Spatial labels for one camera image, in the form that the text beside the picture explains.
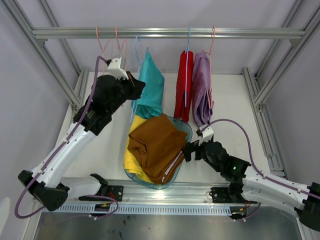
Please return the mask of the brown trousers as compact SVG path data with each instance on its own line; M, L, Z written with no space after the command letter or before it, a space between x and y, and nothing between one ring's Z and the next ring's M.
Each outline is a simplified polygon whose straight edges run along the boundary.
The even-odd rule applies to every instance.
M152 183L164 185L184 160L187 135L166 114L153 116L128 134L127 149Z

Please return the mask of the yellow trousers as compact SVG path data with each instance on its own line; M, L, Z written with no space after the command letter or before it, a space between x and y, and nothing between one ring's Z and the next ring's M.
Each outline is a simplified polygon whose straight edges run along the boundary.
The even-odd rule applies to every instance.
M156 164L161 161L160 150L156 150L156 147L152 146L150 156L151 159L147 160L146 164L143 164L143 166L141 166L141 158L138 157L138 159L136 159L136 156L128 150L129 142L130 138L128 137L124 152L124 169L128 173L135 174L139 179L145 182L162 185L162 177L157 176L160 173L158 172L159 170L156 169Z

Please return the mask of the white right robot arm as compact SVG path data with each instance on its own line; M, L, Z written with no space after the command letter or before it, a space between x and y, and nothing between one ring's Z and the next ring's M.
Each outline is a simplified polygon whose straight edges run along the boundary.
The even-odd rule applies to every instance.
M188 142L182 149L185 160L205 161L229 182L228 198L233 202L248 201L269 205L292 214L306 227L320 230L320 185L289 181L262 170L246 160L227 153L222 144L209 140Z

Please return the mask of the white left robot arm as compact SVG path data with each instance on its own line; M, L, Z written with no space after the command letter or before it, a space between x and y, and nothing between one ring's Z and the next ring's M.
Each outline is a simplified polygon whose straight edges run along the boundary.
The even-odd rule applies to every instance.
M106 74L94 79L85 105L73 118L68 132L50 155L33 170L22 170L20 182L44 208L53 212L67 200L102 201L108 196L108 182L97 173L88 178L62 181L82 150L112 121L112 115L127 100L141 97L146 83L127 77Z

